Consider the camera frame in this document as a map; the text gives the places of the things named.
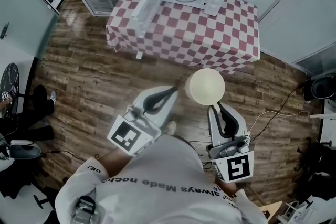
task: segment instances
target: microwave door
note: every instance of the microwave door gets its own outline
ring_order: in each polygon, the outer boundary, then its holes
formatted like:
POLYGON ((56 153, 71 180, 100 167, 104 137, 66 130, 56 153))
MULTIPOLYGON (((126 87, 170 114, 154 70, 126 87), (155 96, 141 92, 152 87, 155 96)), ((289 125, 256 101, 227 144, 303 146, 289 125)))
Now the microwave door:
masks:
POLYGON ((140 0, 132 12, 132 27, 137 37, 143 38, 162 0, 140 0))

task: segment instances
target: round white object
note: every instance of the round white object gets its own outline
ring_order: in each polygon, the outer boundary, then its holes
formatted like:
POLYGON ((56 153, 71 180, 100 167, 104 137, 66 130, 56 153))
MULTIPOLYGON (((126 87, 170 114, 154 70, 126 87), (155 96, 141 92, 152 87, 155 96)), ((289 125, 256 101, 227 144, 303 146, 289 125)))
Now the round white object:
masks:
POLYGON ((212 105, 223 97, 225 82, 218 71, 211 68, 203 68, 187 79, 185 92, 196 103, 212 105))

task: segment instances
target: white sneaker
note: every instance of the white sneaker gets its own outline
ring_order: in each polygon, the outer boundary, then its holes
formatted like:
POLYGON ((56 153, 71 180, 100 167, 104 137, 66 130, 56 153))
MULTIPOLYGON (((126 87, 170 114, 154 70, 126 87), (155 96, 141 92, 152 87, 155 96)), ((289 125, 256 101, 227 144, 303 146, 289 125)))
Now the white sneaker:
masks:
POLYGON ((54 105, 56 105, 56 99, 57 99, 56 91, 52 91, 51 96, 50 96, 50 100, 52 100, 54 102, 54 105))
POLYGON ((169 121, 169 123, 165 126, 163 133, 166 135, 173 135, 176 131, 176 122, 169 121))

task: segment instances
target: sleeve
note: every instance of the sleeve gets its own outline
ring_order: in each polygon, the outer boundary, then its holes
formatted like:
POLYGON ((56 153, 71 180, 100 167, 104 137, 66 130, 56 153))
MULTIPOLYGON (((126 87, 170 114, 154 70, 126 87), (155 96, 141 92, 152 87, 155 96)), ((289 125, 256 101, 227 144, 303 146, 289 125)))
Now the sleeve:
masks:
POLYGON ((109 178, 99 161, 89 158, 68 179, 55 200, 55 209, 60 224, 70 224, 74 206, 81 196, 90 194, 96 186, 109 178))
POLYGON ((243 189, 237 191, 233 195, 232 200, 241 212, 243 224, 267 224, 264 214, 247 198, 243 189))

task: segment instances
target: red and white checkered tablecloth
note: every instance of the red and white checkered tablecloth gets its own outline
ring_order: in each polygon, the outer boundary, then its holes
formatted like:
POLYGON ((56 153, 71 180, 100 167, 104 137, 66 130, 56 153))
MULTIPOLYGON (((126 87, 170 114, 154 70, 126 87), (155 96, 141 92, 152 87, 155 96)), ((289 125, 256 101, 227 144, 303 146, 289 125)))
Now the red and white checkered tablecloth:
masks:
POLYGON ((201 9, 162 2, 144 38, 135 36, 130 17, 140 0, 119 0, 107 22, 107 41, 189 66, 233 73, 260 59, 257 7, 225 0, 217 16, 201 9))

